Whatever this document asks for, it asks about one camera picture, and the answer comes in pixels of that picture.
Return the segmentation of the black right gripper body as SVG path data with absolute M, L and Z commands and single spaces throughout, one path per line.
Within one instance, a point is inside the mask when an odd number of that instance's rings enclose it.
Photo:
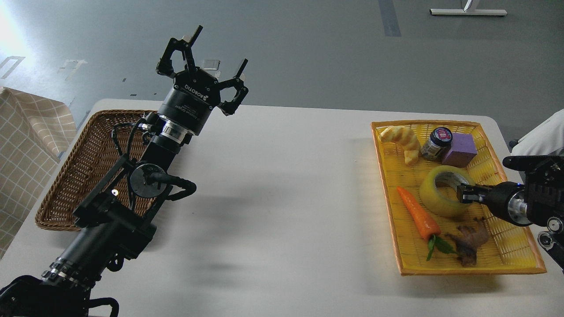
M 519 227 L 533 224 L 527 215 L 524 184 L 502 182 L 497 185 L 488 185 L 486 188 L 484 204 L 492 215 Z

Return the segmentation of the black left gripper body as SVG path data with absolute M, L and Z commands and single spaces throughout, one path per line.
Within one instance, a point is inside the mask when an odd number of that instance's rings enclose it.
M 184 70 L 174 78 L 157 114 L 199 135 L 214 107 L 220 103 L 220 92 L 213 89 L 218 80 L 200 67 L 194 73 Z

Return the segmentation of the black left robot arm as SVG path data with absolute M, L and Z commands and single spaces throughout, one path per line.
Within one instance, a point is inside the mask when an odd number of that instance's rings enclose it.
M 192 46 L 202 30 L 169 40 L 156 66 L 173 80 L 169 94 L 156 113 L 113 126 L 119 159 L 73 211 L 79 234 L 40 278 L 20 276 L 1 289 L 3 317 L 86 317 L 99 306 L 119 315 L 116 299 L 92 299 L 91 290 L 105 269 L 119 271 L 149 245 L 165 201 L 195 193 L 195 183 L 168 173 L 171 163 L 214 108 L 230 116 L 248 94 L 241 78 L 247 59 L 225 81 L 196 66 Z

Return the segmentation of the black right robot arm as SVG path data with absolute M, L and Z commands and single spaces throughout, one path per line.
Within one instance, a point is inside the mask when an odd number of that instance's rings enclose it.
M 564 267 L 564 159 L 562 156 L 508 156 L 502 164 L 525 174 L 523 183 L 469 185 L 456 188 L 460 203 L 480 203 L 490 213 L 512 225 L 539 225 L 538 244 Z

